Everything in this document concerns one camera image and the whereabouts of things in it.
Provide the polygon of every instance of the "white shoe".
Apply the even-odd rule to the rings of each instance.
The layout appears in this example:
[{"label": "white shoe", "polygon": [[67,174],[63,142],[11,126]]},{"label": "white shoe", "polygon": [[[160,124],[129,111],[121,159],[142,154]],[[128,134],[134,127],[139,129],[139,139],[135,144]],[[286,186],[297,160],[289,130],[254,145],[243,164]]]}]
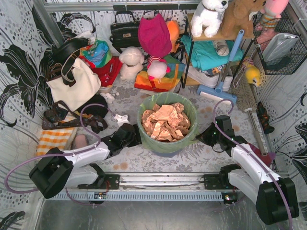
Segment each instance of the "white shoe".
[{"label": "white shoe", "polygon": [[227,56],[229,54],[229,48],[225,40],[212,41],[216,53],[220,56]]},{"label": "white shoe", "polygon": [[[182,63],[187,64],[185,58],[183,58]],[[219,74],[215,74],[213,76],[208,76],[205,73],[199,72],[196,68],[193,66],[189,67],[188,76],[195,81],[197,81],[199,84],[208,86],[210,88],[215,88],[217,85],[217,82],[219,80]]]}]

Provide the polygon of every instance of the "gray floor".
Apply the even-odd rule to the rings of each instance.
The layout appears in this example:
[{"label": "gray floor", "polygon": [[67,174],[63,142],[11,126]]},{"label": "gray floor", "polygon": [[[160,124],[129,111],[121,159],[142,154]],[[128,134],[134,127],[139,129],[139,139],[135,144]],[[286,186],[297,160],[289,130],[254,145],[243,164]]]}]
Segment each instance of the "gray floor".
[{"label": "gray floor", "polygon": [[[265,226],[249,199],[221,210],[219,202],[105,202],[87,207],[46,201],[35,230],[278,230]],[[304,229],[294,219],[294,229]],[[282,223],[284,229],[288,224]]]}]

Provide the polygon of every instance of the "stuffed animal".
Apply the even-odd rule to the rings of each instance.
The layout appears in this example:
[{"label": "stuffed animal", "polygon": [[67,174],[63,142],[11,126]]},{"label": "stuffed animal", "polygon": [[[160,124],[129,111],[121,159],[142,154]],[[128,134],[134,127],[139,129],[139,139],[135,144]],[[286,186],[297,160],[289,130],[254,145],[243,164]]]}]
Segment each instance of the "stuffed animal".
[{"label": "stuffed animal", "polygon": [[260,24],[265,28],[275,28],[278,20],[270,21],[282,17],[281,13],[286,8],[288,2],[289,0],[267,0],[263,9],[260,11],[263,13]]},{"label": "stuffed animal", "polygon": [[246,68],[245,77],[248,83],[254,84],[256,87],[260,86],[260,71],[254,66],[253,60],[249,57],[244,59],[243,68]]},{"label": "stuffed animal", "polygon": [[202,0],[198,4],[191,21],[193,37],[201,36],[203,26],[206,27],[204,31],[206,37],[216,35],[227,7],[228,0]]},{"label": "stuffed animal", "polygon": [[120,69],[120,79],[135,80],[136,75],[143,69],[144,56],[136,47],[128,47],[120,55],[119,60],[123,63]]},{"label": "stuffed animal", "polygon": [[167,21],[166,22],[168,31],[169,31],[169,37],[172,43],[172,49],[171,49],[171,53],[174,53],[177,51],[179,44],[176,44],[177,39],[179,38],[179,34],[180,34],[180,29],[179,29],[179,25],[176,21],[172,20],[172,21]]},{"label": "stuffed animal", "polygon": [[166,61],[164,59],[159,59],[159,60],[154,59],[147,66],[147,74],[148,74],[149,80],[161,79],[166,75],[166,73],[169,73],[169,72],[170,72],[170,68],[167,66]]},{"label": "stuffed animal", "polygon": [[235,0],[231,2],[224,13],[222,35],[229,37],[237,25],[244,30],[246,37],[253,36],[253,21],[249,15],[258,12],[265,4],[265,0]]}]

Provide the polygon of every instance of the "wire basket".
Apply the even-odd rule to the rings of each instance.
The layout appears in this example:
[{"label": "wire basket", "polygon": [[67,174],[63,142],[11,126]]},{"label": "wire basket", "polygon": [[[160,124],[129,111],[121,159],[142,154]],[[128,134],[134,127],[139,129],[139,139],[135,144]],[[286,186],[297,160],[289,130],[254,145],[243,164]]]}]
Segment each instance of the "wire basket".
[{"label": "wire basket", "polygon": [[[262,39],[261,43],[259,43],[260,47],[257,48],[257,51],[265,74],[293,74],[307,58],[307,48],[303,40],[299,36],[298,31],[294,28],[294,24],[286,12],[282,13],[281,19],[273,19],[262,24],[260,24],[261,16],[261,13],[257,14],[257,19],[255,21],[256,26],[254,27],[254,43],[258,44],[258,40],[260,41]],[[290,49],[287,55],[269,62],[265,62],[262,52],[270,43],[272,35],[275,34],[274,32],[297,35],[299,36],[299,39]],[[266,35],[267,37],[271,37],[271,39],[266,41],[266,39],[264,39],[264,35],[265,37]]]}]

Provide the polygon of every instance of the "white teddy bear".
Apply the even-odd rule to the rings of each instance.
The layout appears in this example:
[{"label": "white teddy bear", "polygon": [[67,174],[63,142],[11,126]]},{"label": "white teddy bear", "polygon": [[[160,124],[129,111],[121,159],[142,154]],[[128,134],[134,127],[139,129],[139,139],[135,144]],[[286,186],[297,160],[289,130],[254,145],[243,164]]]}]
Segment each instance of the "white teddy bear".
[{"label": "white teddy bear", "polygon": [[204,31],[206,37],[216,35],[227,7],[228,0],[202,0],[198,4],[191,21],[193,37],[201,36],[203,26],[206,27]]},{"label": "white teddy bear", "polygon": [[120,79],[135,80],[136,75],[143,69],[144,56],[136,47],[128,47],[119,55],[123,66],[120,69]]}]

